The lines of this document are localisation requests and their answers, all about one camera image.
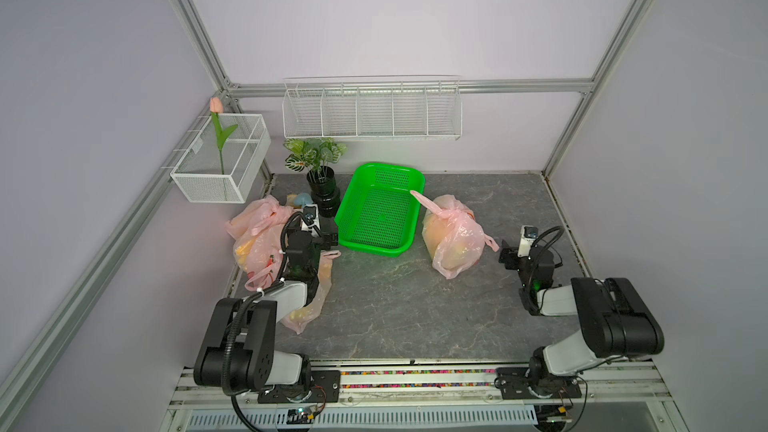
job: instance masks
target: vent grille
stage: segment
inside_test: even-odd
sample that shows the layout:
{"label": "vent grille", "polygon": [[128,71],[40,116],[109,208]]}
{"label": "vent grille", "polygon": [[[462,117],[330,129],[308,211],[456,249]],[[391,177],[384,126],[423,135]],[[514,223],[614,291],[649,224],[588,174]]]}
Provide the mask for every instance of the vent grille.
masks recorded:
{"label": "vent grille", "polygon": [[[255,426],[281,429],[306,429],[306,425],[286,425],[288,409],[244,410]],[[445,428],[482,425],[536,425],[532,405],[354,407],[324,410],[312,425],[314,429],[338,428]],[[244,430],[233,411],[197,410],[190,417],[188,432],[196,430]]]}

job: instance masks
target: table top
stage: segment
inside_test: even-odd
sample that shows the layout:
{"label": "table top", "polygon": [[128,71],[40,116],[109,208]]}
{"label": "table top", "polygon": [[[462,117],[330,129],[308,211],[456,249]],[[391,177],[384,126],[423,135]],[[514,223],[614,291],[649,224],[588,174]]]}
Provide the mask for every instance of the table top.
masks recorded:
{"label": "table top", "polygon": [[[351,176],[337,175],[342,192]],[[273,190],[281,203],[290,193],[308,192],[304,175],[278,175]],[[470,207],[486,234],[501,246],[516,245],[520,227],[545,230],[561,225],[539,175],[428,174],[424,195],[453,194]],[[332,287],[321,315],[302,334],[277,325],[275,348],[312,359],[453,358],[528,361],[541,346],[579,328],[571,317],[533,317],[520,303],[520,280],[486,247],[473,267],[447,280],[432,268],[422,240],[424,207],[413,245],[396,258],[338,247]],[[554,249],[563,266],[554,283],[568,284],[582,272],[567,236]],[[248,292],[238,285],[237,297]]]}

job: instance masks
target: pink plastic bag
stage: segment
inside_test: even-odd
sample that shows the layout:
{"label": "pink plastic bag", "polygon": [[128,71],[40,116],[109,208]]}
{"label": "pink plastic bag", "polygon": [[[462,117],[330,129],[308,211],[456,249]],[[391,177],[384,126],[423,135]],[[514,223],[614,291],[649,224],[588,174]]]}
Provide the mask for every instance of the pink plastic bag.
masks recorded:
{"label": "pink plastic bag", "polygon": [[248,274],[247,290],[255,292],[272,285],[283,260],[280,233],[291,214],[292,207],[281,206],[273,196],[267,196],[249,204],[226,224],[226,231],[236,238],[235,261]]}
{"label": "pink plastic bag", "polygon": [[411,195],[427,209],[422,238],[432,266],[446,278],[454,278],[476,264],[485,245],[498,250],[496,241],[475,222],[475,214],[456,197],[439,196],[433,202],[415,190]]}
{"label": "pink plastic bag", "polygon": [[320,316],[322,305],[325,303],[328,291],[331,289],[331,261],[340,255],[341,253],[337,250],[323,252],[320,255],[320,266],[318,267],[319,270],[317,272],[317,278],[320,283],[317,285],[315,298],[312,299],[312,302],[310,302],[309,305],[298,308],[286,315],[283,320],[280,321],[283,325],[297,334],[301,334],[309,322],[312,322]]}
{"label": "pink plastic bag", "polygon": [[285,224],[293,213],[293,209],[287,206],[281,206],[276,198],[273,196],[267,196],[254,200],[238,214],[235,218],[228,221],[224,228],[232,235],[232,238],[237,240],[240,238],[246,230],[251,229],[251,235],[258,235],[260,230],[264,230],[269,226],[277,224],[281,219]]}

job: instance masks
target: white wire shelf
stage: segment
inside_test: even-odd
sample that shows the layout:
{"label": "white wire shelf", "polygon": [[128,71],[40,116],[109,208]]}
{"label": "white wire shelf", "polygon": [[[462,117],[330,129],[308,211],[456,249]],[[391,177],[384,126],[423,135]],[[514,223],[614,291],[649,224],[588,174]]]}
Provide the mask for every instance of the white wire shelf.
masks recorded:
{"label": "white wire shelf", "polygon": [[283,97],[287,139],[455,140],[462,135],[458,80],[315,83],[288,86]]}

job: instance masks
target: black vase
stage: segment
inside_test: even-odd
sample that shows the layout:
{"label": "black vase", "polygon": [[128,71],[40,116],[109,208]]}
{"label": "black vase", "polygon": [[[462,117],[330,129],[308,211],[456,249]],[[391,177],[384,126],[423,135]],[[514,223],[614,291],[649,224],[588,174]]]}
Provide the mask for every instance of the black vase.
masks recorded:
{"label": "black vase", "polygon": [[341,205],[341,191],[336,186],[333,169],[322,166],[320,170],[310,170],[306,181],[310,183],[310,196],[317,204],[318,213],[327,218],[335,217]]}

